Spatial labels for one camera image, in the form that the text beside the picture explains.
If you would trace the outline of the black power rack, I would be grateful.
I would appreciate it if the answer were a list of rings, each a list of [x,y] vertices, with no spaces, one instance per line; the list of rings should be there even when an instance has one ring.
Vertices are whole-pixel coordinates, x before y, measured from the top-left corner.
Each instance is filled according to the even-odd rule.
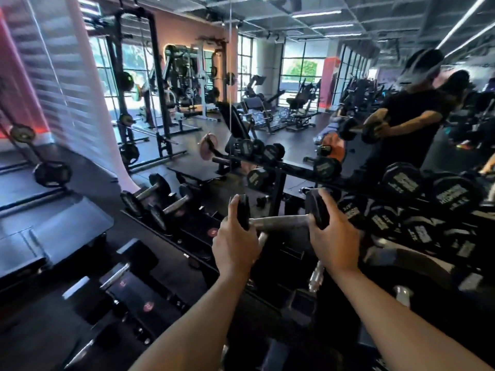
[[[134,128],[134,119],[128,112],[125,93],[132,92],[132,88],[136,87],[136,83],[131,80],[131,75],[125,71],[123,67],[122,43],[124,40],[130,38],[129,34],[124,33],[123,20],[128,16],[135,17],[139,22],[144,19],[149,26],[153,58],[152,68],[154,69],[154,88],[158,96],[163,133],[160,133],[160,130],[158,130],[156,126],[154,126],[152,128],[153,131],[150,132]],[[176,144],[176,141],[172,140],[170,135],[169,124],[171,122],[171,117],[165,97],[164,79],[162,76],[162,59],[159,54],[157,28],[152,12],[145,10],[143,7],[121,6],[120,9],[113,14],[94,18],[93,25],[95,28],[93,35],[104,37],[106,40],[107,52],[111,63],[120,111],[116,120],[117,129],[121,138],[119,152],[127,172],[130,174],[141,172],[146,168],[154,167],[186,155],[188,153],[187,149],[173,151],[172,145]],[[158,147],[157,158],[138,162],[139,157],[135,156],[138,147],[134,138],[134,131],[146,134],[147,137],[154,137]]]

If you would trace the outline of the person's left forearm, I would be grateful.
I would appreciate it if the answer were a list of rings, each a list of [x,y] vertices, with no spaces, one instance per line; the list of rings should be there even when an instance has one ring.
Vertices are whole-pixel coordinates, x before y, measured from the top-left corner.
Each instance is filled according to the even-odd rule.
[[[218,371],[249,266],[223,268],[189,311],[139,356],[128,371]]]

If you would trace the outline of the person's right hand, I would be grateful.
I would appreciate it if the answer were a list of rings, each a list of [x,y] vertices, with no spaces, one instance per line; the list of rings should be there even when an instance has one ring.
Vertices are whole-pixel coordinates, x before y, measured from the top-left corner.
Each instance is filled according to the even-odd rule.
[[[320,230],[312,223],[309,233],[315,254],[333,280],[359,273],[360,234],[340,209],[338,225]]]

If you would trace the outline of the black round dumbbell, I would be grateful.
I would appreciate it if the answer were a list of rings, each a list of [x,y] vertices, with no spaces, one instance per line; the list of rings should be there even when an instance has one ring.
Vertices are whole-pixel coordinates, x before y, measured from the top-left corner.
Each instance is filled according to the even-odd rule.
[[[168,231],[170,216],[182,209],[189,202],[195,200],[195,193],[187,183],[180,184],[179,194],[181,197],[164,209],[161,209],[157,205],[150,206],[152,219],[165,232]]]
[[[149,182],[150,187],[144,189],[140,193],[131,193],[127,190],[123,190],[120,193],[120,199],[124,204],[125,209],[135,217],[142,217],[145,212],[145,201],[153,195],[168,196],[171,193],[171,187],[169,183],[160,174],[150,174]]]

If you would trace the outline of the person's left hand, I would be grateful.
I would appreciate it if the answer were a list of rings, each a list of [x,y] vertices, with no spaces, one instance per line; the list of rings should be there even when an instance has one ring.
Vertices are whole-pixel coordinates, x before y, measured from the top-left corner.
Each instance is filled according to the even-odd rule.
[[[212,251],[220,277],[245,285],[261,247],[255,229],[243,230],[238,222],[228,222],[226,216],[213,239]]]

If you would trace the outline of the row of large black dumbbells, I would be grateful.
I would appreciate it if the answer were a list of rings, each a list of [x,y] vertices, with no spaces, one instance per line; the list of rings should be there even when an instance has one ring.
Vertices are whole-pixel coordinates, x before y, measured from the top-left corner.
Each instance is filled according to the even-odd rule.
[[[371,191],[344,191],[352,224],[495,280],[495,174],[387,168]]]

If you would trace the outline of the large wall mirror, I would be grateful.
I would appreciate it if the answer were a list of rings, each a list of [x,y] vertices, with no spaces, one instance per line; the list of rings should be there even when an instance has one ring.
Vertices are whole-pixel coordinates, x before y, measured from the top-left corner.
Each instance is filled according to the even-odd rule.
[[[470,45],[493,40],[495,0],[124,0],[237,34],[277,51],[269,60],[284,91],[329,77],[337,103],[348,77],[398,69],[421,48],[455,59]]]

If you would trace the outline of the black weight plate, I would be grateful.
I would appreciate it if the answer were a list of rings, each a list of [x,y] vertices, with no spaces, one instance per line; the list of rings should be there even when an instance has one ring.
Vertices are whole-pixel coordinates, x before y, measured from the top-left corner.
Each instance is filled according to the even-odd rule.
[[[34,129],[24,124],[12,124],[9,128],[9,136],[17,143],[31,144],[37,134]]]
[[[69,165],[61,161],[43,161],[33,171],[35,182],[46,188],[65,187],[73,175]]]

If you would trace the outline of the black flat bench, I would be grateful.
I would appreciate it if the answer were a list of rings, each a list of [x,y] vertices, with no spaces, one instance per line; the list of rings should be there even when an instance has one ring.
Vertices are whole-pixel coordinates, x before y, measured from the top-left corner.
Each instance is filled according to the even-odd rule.
[[[0,292],[68,263],[113,226],[110,215],[83,198],[41,224],[0,235]]]

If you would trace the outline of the black hex dumbbell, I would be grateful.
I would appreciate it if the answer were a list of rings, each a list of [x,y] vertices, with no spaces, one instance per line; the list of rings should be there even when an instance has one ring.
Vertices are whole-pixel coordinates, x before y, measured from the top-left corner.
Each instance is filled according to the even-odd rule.
[[[91,326],[120,320],[133,328],[142,342],[155,341],[190,306],[153,277],[142,281],[130,271],[114,274],[105,283],[85,276],[62,298]]]
[[[117,250],[117,254],[123,259],[124,265],[102,282],[101,290],[108,290],[126,272],[138,277],[147,277],[159,262],[155,253],[138,238],[128,241]]]

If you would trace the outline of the white window blind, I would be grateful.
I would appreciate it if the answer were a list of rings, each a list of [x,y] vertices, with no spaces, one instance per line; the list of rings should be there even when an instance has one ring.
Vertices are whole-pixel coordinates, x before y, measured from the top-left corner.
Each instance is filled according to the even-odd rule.
[[[123,165],[78,0],[0,0],[15,52],[53,141],[139,187]]]

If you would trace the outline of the person's right forearm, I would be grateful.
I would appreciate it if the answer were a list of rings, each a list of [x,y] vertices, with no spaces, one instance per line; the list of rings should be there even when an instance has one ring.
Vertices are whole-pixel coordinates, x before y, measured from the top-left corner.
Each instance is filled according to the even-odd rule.
[[[495,371],[360,270],[336,269],[331,276],[391,371]]]

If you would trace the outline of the black dumbbell with steel handle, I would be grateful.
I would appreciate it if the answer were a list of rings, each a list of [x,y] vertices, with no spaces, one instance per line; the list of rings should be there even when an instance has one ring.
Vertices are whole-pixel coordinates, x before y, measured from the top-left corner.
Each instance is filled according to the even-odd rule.
[[[313,188],[306,193],[304,215],[284,215],[265,218],[250,218],[251,206],[249,198],[245,194],[236,194],[231,197],[230,204],[237,198],[237,209],[234,211],[235,218],[243,230],[255,229],[257,231],[288,230],[294,227],[315,224],[317,229],[324,230],[330,222],[330,215],[325,202],[320,195],[319,189]]]

